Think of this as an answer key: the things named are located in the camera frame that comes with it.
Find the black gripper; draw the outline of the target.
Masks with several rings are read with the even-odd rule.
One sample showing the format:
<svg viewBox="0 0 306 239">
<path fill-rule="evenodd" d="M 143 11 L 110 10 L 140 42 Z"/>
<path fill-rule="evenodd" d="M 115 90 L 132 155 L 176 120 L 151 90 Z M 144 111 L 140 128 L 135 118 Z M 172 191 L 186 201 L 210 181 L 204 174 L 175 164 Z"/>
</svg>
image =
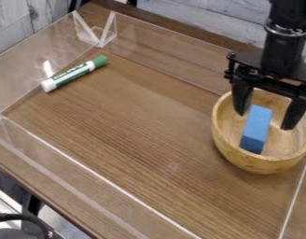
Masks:
<svg viewBox="0 0 306 239">
<path fill-rule="evenodd" d="M 224 77 L 232 84 L 234 105 L 243 116 L 252 102 L 254 89 L 259 88 L 292 100 L 282 129 L 294 130 L 306 112 L 306 63 L 300 62 L 292 75 L 267 73 L 260 69 L 262 52 L 227 54 L 228 68 Z"/>
</svg>

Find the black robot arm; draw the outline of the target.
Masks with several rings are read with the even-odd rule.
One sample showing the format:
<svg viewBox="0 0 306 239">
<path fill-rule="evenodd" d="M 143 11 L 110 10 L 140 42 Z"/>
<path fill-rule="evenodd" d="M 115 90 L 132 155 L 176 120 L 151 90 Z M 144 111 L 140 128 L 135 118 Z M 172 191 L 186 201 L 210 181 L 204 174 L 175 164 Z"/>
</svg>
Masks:
<svg viewBox="0 0 306 239">
<path fill-rule="evenodd" d="M 232 84 L 234 106 L 239 114 L 250 108 L 254 89 L 292 100 L 280 128 L 296 128 L 306 113 L 306 0 L 270 0 L 262 52 L 230 52 L 224 77 Z"/>
</svg>

